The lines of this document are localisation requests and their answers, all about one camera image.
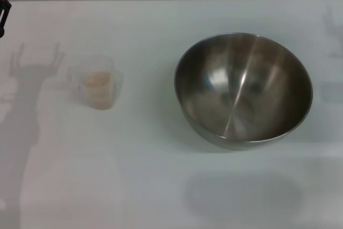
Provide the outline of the clear plastic measuring cup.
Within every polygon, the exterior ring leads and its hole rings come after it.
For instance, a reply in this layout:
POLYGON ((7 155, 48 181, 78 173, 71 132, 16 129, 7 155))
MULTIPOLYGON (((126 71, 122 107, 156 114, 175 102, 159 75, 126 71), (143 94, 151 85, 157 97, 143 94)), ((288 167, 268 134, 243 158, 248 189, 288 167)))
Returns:
POLYGON ((113 107, 121 94, 124 74, 117 69, 113 58, 110 56, 85 56, 77 64, 69 68, 68 81, 71 84, 71 92, 75 100, 85 106, 93 108, 87 101, 85 80, 91 74, 102 71, 111 73, 110 89, 112 103, 109 109, 113 107))

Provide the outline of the white rice grains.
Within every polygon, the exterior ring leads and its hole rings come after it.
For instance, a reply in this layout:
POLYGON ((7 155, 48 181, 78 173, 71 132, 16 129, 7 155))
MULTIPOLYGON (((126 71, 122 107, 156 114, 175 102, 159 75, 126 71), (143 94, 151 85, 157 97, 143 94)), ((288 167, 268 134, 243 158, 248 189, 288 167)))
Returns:
POLYGON ((95 109, 106 110, 111 107, 111 73, 96 72, 85 80, 88 103, 95 109))

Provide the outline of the stainless steel mixing bowl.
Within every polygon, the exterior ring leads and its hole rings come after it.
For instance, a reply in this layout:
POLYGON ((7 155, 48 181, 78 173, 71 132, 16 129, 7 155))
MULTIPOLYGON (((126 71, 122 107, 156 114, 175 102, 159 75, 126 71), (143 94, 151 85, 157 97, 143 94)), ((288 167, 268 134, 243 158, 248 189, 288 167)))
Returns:
POLYGON ((313 100, 301 61, 281 44, 250 33, 195 43, 176 66, 174 89, 193 130, 228 150, 284 138, 305 120, 313 100))

